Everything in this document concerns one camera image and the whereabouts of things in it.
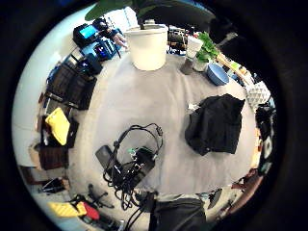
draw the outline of black jacket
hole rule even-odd
[[[189,146],[202,156],[210,151],[234,154],[242,128],[243,105],[244,100],[230,94],[202,100],[200,108],[190,115],[185,131]]]

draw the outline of clothing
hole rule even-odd
[[[234,154],[242,128],[244,100],[230,94],[211,96],[201,101],[190,115],[185,131],[189,146],[204,156],[210,151]]]
[[[154,216],[156,231],[197,231],[206,224],[204,203],[193,198],[182,198],[169,202],[157,202]]]

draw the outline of white bucket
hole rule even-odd
[[[166,62],[167,26],[145,24],[124,32],[133,59],[133,64],[140,70],[156,70]]]

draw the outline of cable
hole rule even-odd
[[[158,139],[155,137],[153,132],[148,130],[147,128],[154,125],[156,127],[156,132],[158,136],[161,137],[161,143],[159,143]],[[138,166],[138,158],[132,162],[123,164],[120,166],[116,165],[116,156],[117,151],[120,148],[120,144],[125,139],[125,137],[129,134],[131,131],[140,130],[144,131],[153,137],[153,139],[156,142],[156,150],[153,153],[152,160],[154,161],[156,156],[158,155],[160,149],[162,148],[164,141],[163,141],[163,130],[160,126],[158,126],[156,123],[149,123],[145,126],[140,126],[138,124],[131,125],[128,129],[126,129],[118,138],[117,141],[114,142],[114,151],[108,160],[107,166],[104,169],[103,172],[103,178],[108,183],[109,187],[112,187],[115,189],[115,197],[121,201],[121,208],[122,210],[127,210],[128,208],[132,208],[133,205],[137,207],[141,207],[141,202],[137,203],[137,201],[134,199],[134,188],[132,185],[134,184],[134,180],[136,180],[136,177],[141,173],[140,169],[141,167]],[[107,170],[111,170],[111,175],[107,177]],[[120,174],[120,180],[118,180],[118,177],[116,176],[116,171]]]
[[[134,212],[134,214],[132,214],[131,217],[129,217],[127,223],[126,223],[126,226],[125,226],[125,229],[124,231],[129,231],[131,229],[131,227],[133,226],[133,224],[136,222],[136,220],[141,216],[141,214],[143,213],[144,209],[145,209],[145,202],[147,200],[147,196],[145,197],[145,199],[142,201],[141,203],[141,206]],[[131,219],[133,218],[133,216],[138,212],[139,214],[134,218],[134,220],[132,221],[132,223],[130,223]]]

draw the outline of white container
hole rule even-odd
[[[192,36],[188,36],[186,55],[193,59],[195,54],[201,49],[202,45],[202,40]]]
[[[140,70],[156,70],[166,62],[167,26],[144,24],[124,32],[130,48],[133,64]]]

